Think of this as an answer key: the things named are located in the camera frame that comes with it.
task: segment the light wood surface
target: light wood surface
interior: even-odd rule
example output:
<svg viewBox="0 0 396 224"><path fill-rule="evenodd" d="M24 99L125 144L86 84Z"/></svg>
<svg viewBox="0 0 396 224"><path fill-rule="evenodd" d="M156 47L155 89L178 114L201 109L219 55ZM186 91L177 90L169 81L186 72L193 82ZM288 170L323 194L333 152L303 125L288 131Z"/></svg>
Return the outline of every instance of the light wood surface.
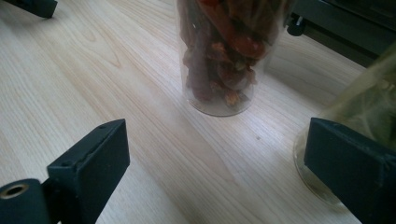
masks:
<svg viewBox="0 0 396 224"><path fill-rule="evenodd" d="M201 114L181 91L172 0L59 0L43 20L0 1L0 186L126 119L131 165L97 223L359 223L304 185L296 135L363 68L283 34L253 105Z"/></svg>

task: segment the jar contents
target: jar contents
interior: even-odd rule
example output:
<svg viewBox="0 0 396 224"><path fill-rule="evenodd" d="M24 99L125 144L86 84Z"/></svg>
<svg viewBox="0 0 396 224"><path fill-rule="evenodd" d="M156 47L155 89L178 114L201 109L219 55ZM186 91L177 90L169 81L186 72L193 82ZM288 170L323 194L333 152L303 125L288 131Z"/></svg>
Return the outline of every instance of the jar contents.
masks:
<svg viewBox="0 0 396 224"><path fill-rule="evenodd" d="M396 151L396 87L393 83L379 80L339 108L332 119Z"/></svg>
<svg viewBox="0 0 396 224"><path fill-rule="evenodd" d="M193 97L209 102L219 96L228 107L250 101L251 85L257 83L252 67L275 44L289 5L282 0L177 0L180 37L187 47L185 85Z"/></svg>

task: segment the table surface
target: table surface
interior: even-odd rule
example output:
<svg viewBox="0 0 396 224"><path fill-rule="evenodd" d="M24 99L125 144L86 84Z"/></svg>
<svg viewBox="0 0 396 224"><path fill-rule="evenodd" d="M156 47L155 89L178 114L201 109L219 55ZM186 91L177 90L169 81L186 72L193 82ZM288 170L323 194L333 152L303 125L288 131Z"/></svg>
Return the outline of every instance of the table surface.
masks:
<svg viewBox="0 0 396 224"><path fill-rule="evenodd" d="M281 36L252 106L204 115L182 96L173 0L0 1L0 186L126 119L131 165L97 223L359 223L311 193L293 142L363 67Z"/></svg>

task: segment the screw hole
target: screw hole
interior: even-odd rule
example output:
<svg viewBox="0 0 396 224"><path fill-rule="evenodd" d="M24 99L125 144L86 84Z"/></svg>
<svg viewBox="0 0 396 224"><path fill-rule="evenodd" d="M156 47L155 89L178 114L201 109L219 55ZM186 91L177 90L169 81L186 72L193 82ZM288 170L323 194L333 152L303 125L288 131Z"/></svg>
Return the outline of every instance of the screw hole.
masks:
<svg viewBox="0 0 396 224"><path fill-rule="evenodd" d="M29 185L26 184L18 184L9 187L0 193L1 199L11 199L23 194L27 189L29 189Z"/></svg>

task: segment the glass bottle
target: glass bottle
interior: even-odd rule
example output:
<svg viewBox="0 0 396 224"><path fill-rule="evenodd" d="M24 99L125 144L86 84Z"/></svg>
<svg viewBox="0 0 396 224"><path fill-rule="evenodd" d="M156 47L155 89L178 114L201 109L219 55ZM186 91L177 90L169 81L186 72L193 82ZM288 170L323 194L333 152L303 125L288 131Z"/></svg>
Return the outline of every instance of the glass bottle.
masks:
<svg viewBox="0 0 396 224"><path fill-rule="evenodd" d="M396 151L396 43L363 72L335 101L319 115L332 120ZM308 129L297 137L294 161L305 184L324 202L342 207L305 165Z"/></svg>
<svg viewBox="0 0 396 224"><path fill-rule="evenodd" d="M177 0L183 93L212 116L251 104L290 12L290 0Z"/></svg>

